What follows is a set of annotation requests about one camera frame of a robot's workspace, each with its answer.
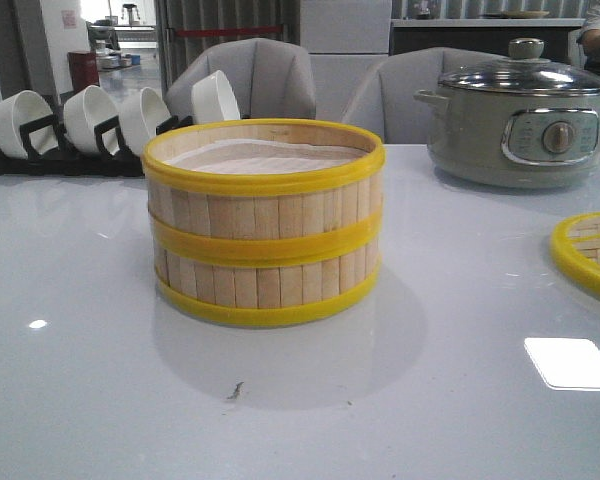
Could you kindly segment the bamboo steamer tray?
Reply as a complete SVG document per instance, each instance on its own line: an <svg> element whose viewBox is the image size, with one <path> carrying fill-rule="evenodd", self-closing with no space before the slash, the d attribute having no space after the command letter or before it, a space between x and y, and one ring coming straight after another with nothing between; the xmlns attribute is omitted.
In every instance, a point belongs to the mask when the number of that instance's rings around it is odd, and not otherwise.
<svg viewBox="0 0 600 480"><path fill-rule="evenodd" d="M145 147L155 242L201 264L276 268L378 261L381 139L317 120L190 126Z"/></svg>
<svg viewBox="0 0 600 480"><path fill-rule="evenodd" d="M287 327L344 311L373 289L380 265L377 239L335 258L270 268L207 265L154 246L166 300L194 317L238 327Z"/></svg>

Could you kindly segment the woven bamboo steamer lid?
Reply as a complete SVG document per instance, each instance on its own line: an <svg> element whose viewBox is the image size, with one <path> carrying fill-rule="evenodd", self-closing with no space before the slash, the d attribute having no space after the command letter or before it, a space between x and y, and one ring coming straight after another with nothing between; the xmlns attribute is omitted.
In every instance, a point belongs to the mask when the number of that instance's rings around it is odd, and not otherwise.
<svg viewBox="0 0 600 480"><path fill-rule="evenodd" d="M600 298L600 212L559 222L550 236L550 254L566 277Z"/></svg>

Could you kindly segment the left grey chair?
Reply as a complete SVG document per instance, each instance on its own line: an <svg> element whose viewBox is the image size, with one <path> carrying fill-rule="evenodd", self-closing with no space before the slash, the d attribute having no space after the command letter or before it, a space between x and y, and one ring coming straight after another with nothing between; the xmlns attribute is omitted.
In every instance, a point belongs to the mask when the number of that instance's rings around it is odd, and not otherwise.
<svg viewBox="0 0 600 480"><path fill-rule="evenodd" d="M244 117L316 117L309 52L266 38L225 42L205 50L168 88L165 103L170 112L178 117L192 115L192 86L217 70L228 78Z"/></svg>

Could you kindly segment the grey chair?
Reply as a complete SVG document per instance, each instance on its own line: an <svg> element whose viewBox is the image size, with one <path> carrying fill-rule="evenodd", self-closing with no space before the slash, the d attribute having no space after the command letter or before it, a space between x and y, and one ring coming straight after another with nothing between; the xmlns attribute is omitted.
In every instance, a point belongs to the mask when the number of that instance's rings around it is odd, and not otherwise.
<svg viewBox="0 0 600 480"><path fill-rule="evenodd" d="M449 47L392 55L366 71L340 121L369 130L386 144L424 144L433 110L415 100L414 94L434 91L447 72L497 57Z"/></svg>
<svg viewBox="0 0 600 480"><path fill-rule="evenodd" d="M244 117L316 117L309 52L266 38L225 42L205 50L168 88L165 103L170 112L178 117L192 115L192 86L217 70L228 78Z"/></svg>

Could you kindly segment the white bowl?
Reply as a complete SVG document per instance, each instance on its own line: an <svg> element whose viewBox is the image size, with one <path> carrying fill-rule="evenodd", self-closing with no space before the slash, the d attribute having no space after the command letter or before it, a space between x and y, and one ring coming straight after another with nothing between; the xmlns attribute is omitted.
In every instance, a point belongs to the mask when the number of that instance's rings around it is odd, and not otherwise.
<svg viewBox="0 0 600 480"><path fill-rule="evenodd" d="M37 92L23 90L0 102L0 150L8 157L26 159L28 154L20 135L20 127L46 117L52 110Z"/></svg>
<svg viewBox="0 0 600 480"><path fill-rule="evenodd" d="M233 88L221 70L196 82L191 89L193 117L197 124L241 118Z"/></svg>
<svg viewBox="0 0 600 480"><path fill-rule="evenodd" d="M83 154L100 154L94 128L117 115L117 105L109 94L95 85L69 98L63 108L69 140Z"/></svg>
<svg viewBox="0 0 600 480"><path fill-rule="evenodd" d="M145 145L156 136L156 129L171 118L160 94L150 87L126 98L119 106L119 122L126 145L140 156Z"/></svg>

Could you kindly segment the right grey chair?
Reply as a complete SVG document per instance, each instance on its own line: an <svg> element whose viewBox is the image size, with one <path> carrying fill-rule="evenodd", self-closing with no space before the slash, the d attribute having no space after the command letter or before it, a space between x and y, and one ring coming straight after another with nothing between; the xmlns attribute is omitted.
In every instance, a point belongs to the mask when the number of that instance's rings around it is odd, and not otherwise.
<svg viewBox="0 0 600 480"><path fill-rule="evenodd" d="M340 121L369 130L386 144L424 144L433 110L415 100L414 94L434 91L447 72L497 57L449 47L392 55L366 71Z"/></svg>

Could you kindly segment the white cabinet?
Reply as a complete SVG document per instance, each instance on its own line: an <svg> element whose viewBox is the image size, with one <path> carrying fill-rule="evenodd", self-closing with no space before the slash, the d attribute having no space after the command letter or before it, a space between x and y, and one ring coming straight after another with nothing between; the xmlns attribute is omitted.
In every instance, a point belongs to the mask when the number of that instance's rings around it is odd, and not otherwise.
<svg viewBox="0 0 600 480"><path fill-rule="evenodd" d="M302 1L299 41L311 58L316 117L337 120L366 70L386 58L390 1Z"/></svg>

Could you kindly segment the grey electric cooking pot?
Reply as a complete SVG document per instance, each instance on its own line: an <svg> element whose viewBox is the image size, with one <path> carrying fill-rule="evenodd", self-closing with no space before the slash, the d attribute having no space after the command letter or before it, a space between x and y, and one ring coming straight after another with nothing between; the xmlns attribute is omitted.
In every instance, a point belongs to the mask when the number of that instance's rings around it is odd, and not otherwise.
<svg viewBox="0 0 600 480"><path fill-rule="evenodd" d="M415 99L433 112L434 164L473 182L521 189L581 183L600 165L600 95L536 96L440 85Z"/></svg>

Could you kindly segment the red barrier tape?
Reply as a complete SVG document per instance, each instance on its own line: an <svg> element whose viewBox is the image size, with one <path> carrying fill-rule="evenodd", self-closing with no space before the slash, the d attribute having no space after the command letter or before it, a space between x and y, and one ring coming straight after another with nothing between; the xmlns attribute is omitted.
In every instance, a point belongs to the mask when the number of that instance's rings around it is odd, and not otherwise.
<svg viewBox="0 0 600 480"><path fill-rule="evenodd" d="M233 36L258 36L264 34L282 34L285 30L283 24L259 26L259 27L240 27L224 29L171 29L175 37L180 38L213 38L213 37L233 37Z"/></svg>

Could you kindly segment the black bowl rack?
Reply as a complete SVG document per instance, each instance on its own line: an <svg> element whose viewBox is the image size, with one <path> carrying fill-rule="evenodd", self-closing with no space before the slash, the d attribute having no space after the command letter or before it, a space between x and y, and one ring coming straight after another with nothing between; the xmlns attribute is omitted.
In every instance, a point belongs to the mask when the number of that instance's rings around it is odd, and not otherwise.
<svg viewBox="0 0 600 480"><path fill-rule="evenodd" d="M69 140L61 114L31 121L20 127L20 135L28 154L26 159L6 156L0 150L0 175L66 175L124 176L143 175L140 156L126 145L118 115L94 128L100 154L83 154ZM171 118L156 129L156 135L192 123L191 117Z"/></svg>

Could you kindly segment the red bin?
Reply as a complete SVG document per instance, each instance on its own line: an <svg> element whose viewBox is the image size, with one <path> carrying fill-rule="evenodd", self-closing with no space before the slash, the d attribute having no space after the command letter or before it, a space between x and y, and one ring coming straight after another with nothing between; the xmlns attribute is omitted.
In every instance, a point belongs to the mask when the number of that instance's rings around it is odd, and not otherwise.
<svg viewBox="0 0 600 480"><path fill-rule="evenodd" d="M67 53L67 60L74 93L90 85L100 85L95 52L70 51Z"/></svg>

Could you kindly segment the glass pot lid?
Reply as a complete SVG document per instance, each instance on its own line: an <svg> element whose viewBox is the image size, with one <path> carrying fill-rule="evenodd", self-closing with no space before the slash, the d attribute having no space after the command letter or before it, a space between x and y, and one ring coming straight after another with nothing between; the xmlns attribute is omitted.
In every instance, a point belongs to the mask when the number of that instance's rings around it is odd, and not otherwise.
<svg viewBox="0 0 600 480"><path fill-rule="evenodd" d="M600 76L541 55L544 41L516 38L508 45L509 56L463 66L443 74L439 84L490 93L532 96L600 95Z"/></svg>

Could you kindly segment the dark counter with shelf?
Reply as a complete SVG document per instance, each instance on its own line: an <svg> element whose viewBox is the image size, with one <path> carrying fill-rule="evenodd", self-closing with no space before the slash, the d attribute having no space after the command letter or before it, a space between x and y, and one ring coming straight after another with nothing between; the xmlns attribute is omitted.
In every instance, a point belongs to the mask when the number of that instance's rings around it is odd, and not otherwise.
<svg viewBox="0 0 600 480"><path fill-rule="evenodd" d="M505 55L510 40L533 37L545 42L545 57L566 63L569 34L582 23L571 18L393 20L389 54L449 47Z"/></svg>

